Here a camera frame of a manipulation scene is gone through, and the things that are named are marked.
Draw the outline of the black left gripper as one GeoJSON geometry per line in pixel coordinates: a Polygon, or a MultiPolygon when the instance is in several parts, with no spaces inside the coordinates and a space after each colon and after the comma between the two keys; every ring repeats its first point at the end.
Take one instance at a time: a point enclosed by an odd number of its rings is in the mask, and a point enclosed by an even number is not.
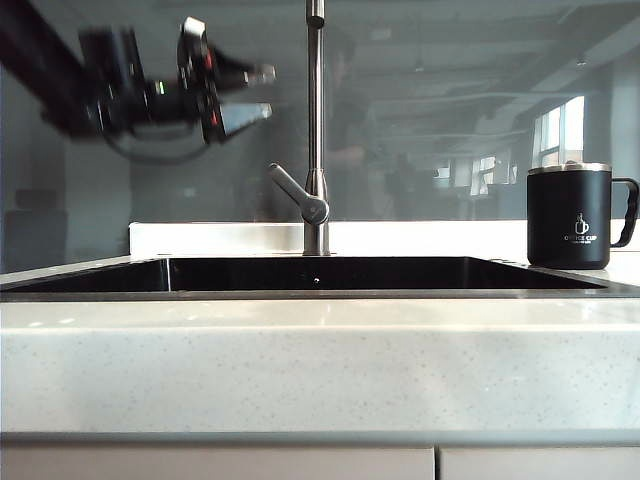
{"type": "Polygon", "coordinates": [[[177,46],[182,119],[200,122],[204,141],[222,143],[272,115],[270,103],[220,104],[218,91],[271,84],[273,65],[247,63],[211,47],[205,37],[180,37],[177,46]]]}

